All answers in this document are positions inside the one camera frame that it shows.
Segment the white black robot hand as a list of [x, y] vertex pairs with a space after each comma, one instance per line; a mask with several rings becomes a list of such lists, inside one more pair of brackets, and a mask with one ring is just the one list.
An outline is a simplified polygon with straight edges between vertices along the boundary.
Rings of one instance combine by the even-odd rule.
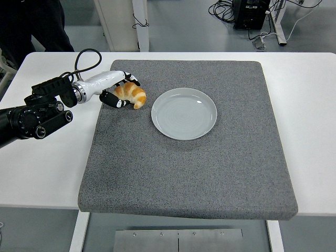
[[78, 103], [85, 103], [93, 95], [98, 95], [100, 101], [113, 107], [121, 108], [127, 104], [134, 104], [134, 108], [142, 107], [146, 101], [146, 94], [140, 88], [138, 80], [124, 71], [105, 71], [85, 81], [73, 84], [80, 96]]

